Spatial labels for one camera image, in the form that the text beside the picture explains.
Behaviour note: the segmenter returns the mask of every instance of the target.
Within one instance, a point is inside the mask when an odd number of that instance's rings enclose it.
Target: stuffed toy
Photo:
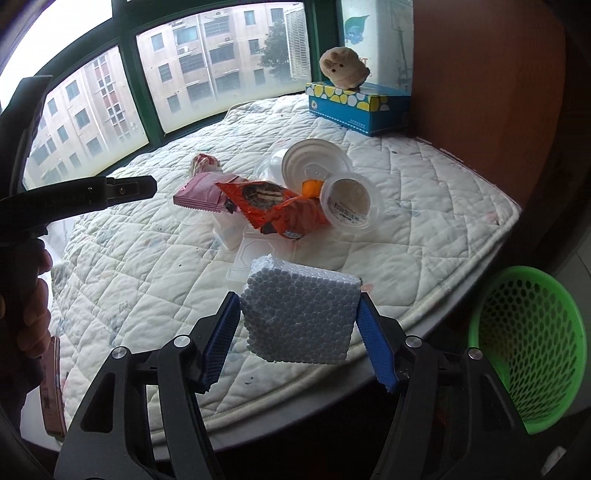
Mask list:
[[[359,59],[354,50],[335,47],[320,57],[320,70],[334,86],[351,90],[361,85],[369,76],[369,68]]]

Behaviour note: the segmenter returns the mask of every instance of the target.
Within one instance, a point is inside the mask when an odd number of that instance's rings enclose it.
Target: orange snack bag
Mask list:
[[[299,239],[329,225],[318,199],[298,196],[270,181],[216,183],[261,233]]]

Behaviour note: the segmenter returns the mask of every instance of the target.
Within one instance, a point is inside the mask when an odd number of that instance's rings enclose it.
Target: wall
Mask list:
[[[538,0],[415,0],[411,133],[525,206],[554,139],[560,22]]]

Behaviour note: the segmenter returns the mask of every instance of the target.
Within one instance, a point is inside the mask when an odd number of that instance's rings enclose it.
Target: white mattress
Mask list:
[[[400,134],[369,138],[308,112],[305,95],[242,105],[215,125],[138,156],[114,176],[153,175],[153,199],[76,220],[54,267],[50,330],[61,340],[61,377],[69,424],[90,382],[116,346],[159,348],[214,313],[227,292],[233,253],[219,248],[206,214],[183,225],[170,196],[200,152],[225,171],[251,174],[286,138],[324,138],[345,150],[355,171],[386,198],[387,217],[371,233],[325,229],[297,244],[295,262],[357,275],[378,310],[415,325],[451,292],[517,221],[504,193],[431,146]],[[246,349],[239,325],[220,380],[199,395],[212,431],[260,413],[319,382],[335,366],[268,363]],[[365,355],[354,331],[348,359]],[[163,438],[156,387],[148,387],[150,426]]]

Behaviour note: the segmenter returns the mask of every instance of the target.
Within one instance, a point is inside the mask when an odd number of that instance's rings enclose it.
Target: styrofoam block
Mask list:
[[[344,362],[360,296],[353,275],[259,257],[241,296],[248,348],[269,362]]]

